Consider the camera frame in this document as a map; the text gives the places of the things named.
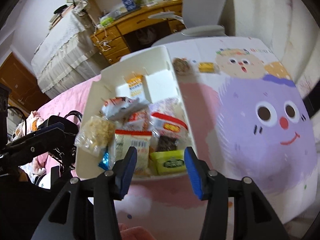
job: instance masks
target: bag strap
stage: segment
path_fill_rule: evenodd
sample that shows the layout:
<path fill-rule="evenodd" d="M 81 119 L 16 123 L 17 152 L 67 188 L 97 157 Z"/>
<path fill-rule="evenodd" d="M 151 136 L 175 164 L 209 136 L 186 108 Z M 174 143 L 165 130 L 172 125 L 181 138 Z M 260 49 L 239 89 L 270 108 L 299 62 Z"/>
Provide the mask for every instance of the bag strap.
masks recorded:
<path fill-rule="evenodd" d="M 69 114 L 67 114 L 64 118 L 67 118 L 68 116 L 71 115 L 75 115 L 76 117 L 78 117 L 78 119 L 80 120 L 80 122 L 82 122 L 82 114 L 76 110 L 71 111 Z"/>

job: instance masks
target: wooden door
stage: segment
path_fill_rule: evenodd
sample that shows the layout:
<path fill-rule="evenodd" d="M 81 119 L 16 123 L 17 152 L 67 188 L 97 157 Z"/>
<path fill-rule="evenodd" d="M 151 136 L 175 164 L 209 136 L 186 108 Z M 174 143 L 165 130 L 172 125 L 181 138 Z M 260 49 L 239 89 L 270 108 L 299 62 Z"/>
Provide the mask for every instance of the wooden door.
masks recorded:
<path fill-rule="evenodd" d="M 12 53 L 0 67 L 0 82 L 11 89 L 10 101 L 28 113 L 50 101 L 38 87 L 37 79 Z"/>

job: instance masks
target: barcode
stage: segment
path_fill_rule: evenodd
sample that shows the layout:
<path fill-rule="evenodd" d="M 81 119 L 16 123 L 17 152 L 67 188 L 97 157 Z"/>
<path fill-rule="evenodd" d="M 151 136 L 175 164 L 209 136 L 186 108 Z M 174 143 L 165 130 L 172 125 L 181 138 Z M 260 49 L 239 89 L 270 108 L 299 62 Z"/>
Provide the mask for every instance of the barcode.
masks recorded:
<path fill-rule="evenodd" d="M 147 142 L 146 141 L 134 140 L 134 141 L 131 142 L 131 146 L 139 147 L 139 148 L 146 148 L 147 147 Z"/>

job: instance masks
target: wooden desk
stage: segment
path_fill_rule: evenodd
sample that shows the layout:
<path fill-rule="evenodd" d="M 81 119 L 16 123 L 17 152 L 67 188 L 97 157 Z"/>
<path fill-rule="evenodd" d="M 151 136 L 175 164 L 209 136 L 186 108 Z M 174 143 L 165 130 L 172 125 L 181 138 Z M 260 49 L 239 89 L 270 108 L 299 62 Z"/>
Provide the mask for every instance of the wooden desk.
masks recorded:
<path fill-rule="evenodd" d="M 163 2 L 151 7 L 143 6 L 140 10 L 129 13 L 106 28 L 98 30 L 91 39 L 110 64 L 114 64 L 122 56 L 138 50 L 134 45 L 129 45 L 129 33 L 133 31 L 158 23 L 165 23 L 170 28 L 170 32 L 165 35 L 185 29 L 178 20 L 148 18 L 149 15 L 164 11 L 173 11 L 176 15 L 182 16 L 182 1 Z"/>

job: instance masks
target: blue bag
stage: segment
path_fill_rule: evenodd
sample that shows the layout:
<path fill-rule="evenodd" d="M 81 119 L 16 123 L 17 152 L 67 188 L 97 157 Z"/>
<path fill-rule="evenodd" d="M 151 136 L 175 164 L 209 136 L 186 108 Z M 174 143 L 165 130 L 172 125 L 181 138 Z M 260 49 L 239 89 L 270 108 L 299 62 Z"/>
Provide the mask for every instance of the blue bag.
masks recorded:
<path fill-rule="evenodd" d="M 124 4 L 128 12 L 135 10 L 137 8 L 137 5 L 134 2 L 134 0 L 122 0 L 122 3 Z"/>

